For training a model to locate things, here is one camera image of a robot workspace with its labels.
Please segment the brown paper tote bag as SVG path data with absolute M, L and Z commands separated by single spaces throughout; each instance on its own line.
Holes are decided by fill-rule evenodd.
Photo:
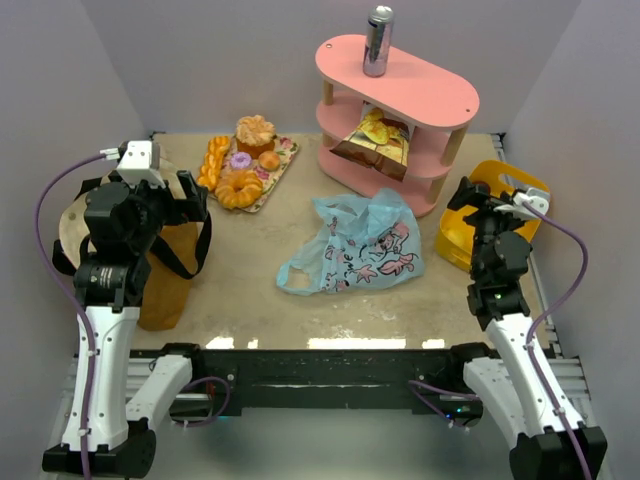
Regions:
M 97 201 L 88 196 L 112 183 L 120 184 L 112 171 L 85 180 L 73 204 L 59 224 L 60 238 L 54 242 L 52 262 L 61 274 L 76 284 L 81 305 L 95 300 L 99 306 L 133 306 L 140 309 L 138 326 L 146 331 L 174 328 L 181 318 L 192 279 L 202 270 L 208 254 L 212 222 L 187 222 L 165 226 L 159 234 L 129 235 L 126 205 L 127 185 L 116 192 L 121 202 Z

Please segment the brown chips bag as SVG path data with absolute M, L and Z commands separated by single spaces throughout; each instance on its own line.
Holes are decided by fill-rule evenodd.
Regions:
M 363 101 L 356 128 L 330 152 L 350 162 L 375 169 L 392 180 L 402 181 L 415 126 L 379 106 Z

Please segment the blue printed plastic bag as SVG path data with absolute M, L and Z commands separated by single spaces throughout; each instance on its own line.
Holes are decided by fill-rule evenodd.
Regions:
M 313 205 L 323 226 L 280 267 L 281 290 L 301 296 L 381 290 L 425 273 L 416 217 L 397 192 L 315 198 Z

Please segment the silver drink can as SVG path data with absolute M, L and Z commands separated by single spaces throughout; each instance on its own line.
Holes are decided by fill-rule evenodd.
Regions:
M 369 77 L 381 77 L 387 69 L 394 11 L 389 6 L 378 5 L 369 12 L 367 24 L 363 73 Z

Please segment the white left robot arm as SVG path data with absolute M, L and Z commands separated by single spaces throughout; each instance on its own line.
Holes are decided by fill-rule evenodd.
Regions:
M 73 266 L 69 295 L 78 311 L 74 398 L 60 443 L 43 454 L 47 473 L 142 479 L 156 453 L 156 429 L 175 397 L 203 371 L 193 344 L 170 344 L 133 398 L 126 397 L 131 342 L 155 256 L 178 277 L 193 278 L 162 238 L 190 228 L 202 264 L 212 222 L 206 191 L 188 171 L 153 185 L 113 172 L 83 183 L 61 219 L 59 254 Z

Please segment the twisted orange bread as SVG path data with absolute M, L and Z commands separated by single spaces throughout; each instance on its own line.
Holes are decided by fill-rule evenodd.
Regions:
M 209 192 L 213 192 L 217 187 L 223 162 L 230 146 L 231 138 L 229 136 L 215 136 L 208 141 L 197 183 Z

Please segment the yellow plastic basket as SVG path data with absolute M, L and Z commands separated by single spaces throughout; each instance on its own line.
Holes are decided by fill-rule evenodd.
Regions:
M 496 197 L 503 192 L 511 195 L 516 189 L 527 191 L 530 187 L 545 192 L 547 196 L 551 195 L 550 189 L 541 180 L 497 160 L 481 162 L 468 178 L 474 184 L 488 186 L 491 195 Z M 440 219 L 434 245 L 435 251 L 443 259 L 465 272 L 470 270 L 473 229 L 463 221 L 463 217 L 475 211 L 473 207 L 459 211 L 446 209 Z

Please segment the glazed cruller donut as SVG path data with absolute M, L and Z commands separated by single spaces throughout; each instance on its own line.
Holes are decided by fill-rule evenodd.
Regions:
M 231 171 L 221 178 L 214 194 L 226 209 L 247 208 L 263 193 L 263 182 L 252 170 Z

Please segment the purple frosted donut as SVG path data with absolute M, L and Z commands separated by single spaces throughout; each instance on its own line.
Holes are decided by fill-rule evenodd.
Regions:
M 253 158 L 249 153 L 236 152 L 230 158 L 230 167 L 233 170 L 246 170 L 252 166 Z

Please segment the small round bun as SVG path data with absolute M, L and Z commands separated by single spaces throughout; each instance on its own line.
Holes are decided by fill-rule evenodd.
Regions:
M 275 151 L 265 151 L 259 155 L 258 163 L 263 170 L 273 172 L 280 167 L 281 158 Z

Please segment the orange frosted cupcake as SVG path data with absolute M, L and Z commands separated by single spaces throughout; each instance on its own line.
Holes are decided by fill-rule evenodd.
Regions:
M 236 146 L 239 152 L 257 159 L 275 147 L 276 128 L 261 115 L 244 116 L 236 123 Z

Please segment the pink three-tier shelf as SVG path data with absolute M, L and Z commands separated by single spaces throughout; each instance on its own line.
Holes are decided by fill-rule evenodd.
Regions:
M 467 129 L 480 106 L 479 95 L 465 78 L 396 47 L 383 76 L 364 74 L 365 36 L 346 34 L 321 44 L 315 63 L 323 79 L 316 119 L 323 132 L 318 163 L 329 177 L 366 197 L 382 188 L 397 191 L 414 215 L 436 205 Z M 359 123 L 370 103 L 413 129 L 407 172 L 402 180 L 341 158 L 331 149 Z

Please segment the floral rectangular tray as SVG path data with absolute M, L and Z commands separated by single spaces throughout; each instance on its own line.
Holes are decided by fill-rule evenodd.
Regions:
M 229 151 L 228 151 L 228 153 L 227 153 L 227 155 L 226 155 L 226 157 L 224 159 L 222 170 L 221 170 L 221 173 L 220 173 L 219 181 L 221 180 L 221 178 L 223 176 L 225 176 L 229 172 L 237 171 L 237 170 L 233 170 L 230 167 L 230 158 L 231 158 L 231 156 L 234 153 L 238 152 L 235 138 L 234 137 L 230 137 L 230 138 L 231 138 L 231 146 L 230 146 L 230 149 L 229 149 Z M 277 185 L 278 181 L 281 179 L 281 177 L 285 173 L 286 169 L 293 162 L 293 160 L 295 158 L 295 155 L 299 151 L 299 145 L 289 137 L 276 136 L 276 138 L 275 138 L 275 147 L 274 147 L 274 149 L 272 151 L 275 151 L 276 153 L 278 153 L 280 155 L 280 158 L 281 158 L 280 167 L 276 171 L 269 172 L 269 171 L 263 170 L 260 167 L 260 165 L 258 163 L 258 158 L 257 159 L 253 159 L 252 166 L 249 169 L 246 169 L 246 170 L 254 171 L 257 174 L 257 176 L 262 180 L 262 182 L 263 182 L 263 193 L 253 205 L 251 205 L 251 206 L 249 206 L 247 208 L 235 208 L 235 209 L 239 209 L 239 210 L 242 210 L 242 211 L 245 211 L 245 212 L 248 212 L 248 213 L 257 212 L 263 206 L 263 204 L 266 202 L 268 196 L 272 193 L 273 189 L 275 188 L 275 186 Z M 208 193 L 213 198 L 216 199 L 214 191 L 213 192 L 209 192 L 208 191 Z

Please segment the black table front frame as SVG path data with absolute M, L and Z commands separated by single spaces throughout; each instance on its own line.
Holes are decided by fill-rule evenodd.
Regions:
M 171 405 L 176 420 L 210 413 L 239 416 L 246 409 L 405 410 L 432 406 L 454 419 L 477 418 L 480 402 L 464 384 L 465 363 L 496 351 L 484 343 L 449 349 L 200 350 L 202 386 Z

